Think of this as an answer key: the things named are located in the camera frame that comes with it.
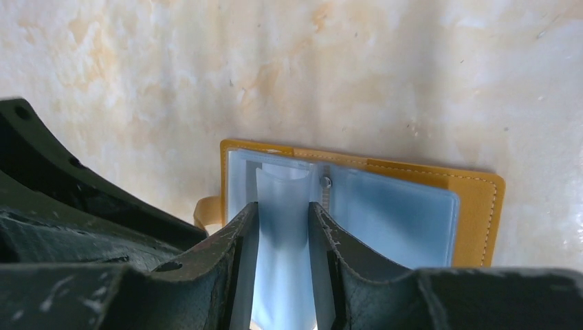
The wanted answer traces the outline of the yellow leather card holder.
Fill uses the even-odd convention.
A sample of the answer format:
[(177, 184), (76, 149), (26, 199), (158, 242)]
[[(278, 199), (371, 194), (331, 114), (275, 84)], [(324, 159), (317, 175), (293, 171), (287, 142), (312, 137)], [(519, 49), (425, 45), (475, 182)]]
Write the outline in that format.
[(492, 173), (242, 140), (221, 143), (221, 192), (199, 227), (225, 225), (259, 198), (319, 202), (353, 237), (409, 269), (491, 265), (505, 195)]

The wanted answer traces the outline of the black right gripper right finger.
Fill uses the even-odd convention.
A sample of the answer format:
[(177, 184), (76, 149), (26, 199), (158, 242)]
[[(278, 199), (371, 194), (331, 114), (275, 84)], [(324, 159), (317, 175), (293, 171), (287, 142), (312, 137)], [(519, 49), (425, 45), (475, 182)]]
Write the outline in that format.
[(319, 329), (581, 329), (582, 274), (556, 268), (420, 268), (378, 254), (309, 205)]

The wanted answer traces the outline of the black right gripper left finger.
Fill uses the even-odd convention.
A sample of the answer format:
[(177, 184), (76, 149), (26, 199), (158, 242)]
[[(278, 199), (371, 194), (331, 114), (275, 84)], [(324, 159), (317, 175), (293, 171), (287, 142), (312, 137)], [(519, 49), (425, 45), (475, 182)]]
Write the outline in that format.
[(1, 266), (2, 329), (247, 329), (259, 212), (176, 257), (144, 254), (75, 263)]

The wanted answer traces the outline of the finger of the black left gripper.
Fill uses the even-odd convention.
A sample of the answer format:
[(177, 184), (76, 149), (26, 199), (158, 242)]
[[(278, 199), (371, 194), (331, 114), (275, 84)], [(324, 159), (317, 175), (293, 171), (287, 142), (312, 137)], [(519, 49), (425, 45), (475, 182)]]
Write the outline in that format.
[(180, 253), (1, 174), (2, 263), (128, 263), (150, 272)]
[(84, 166), (23, 98), (1, 100), (1, 171), (61, 204), (187, 250), (204, 230), (134, 197)]

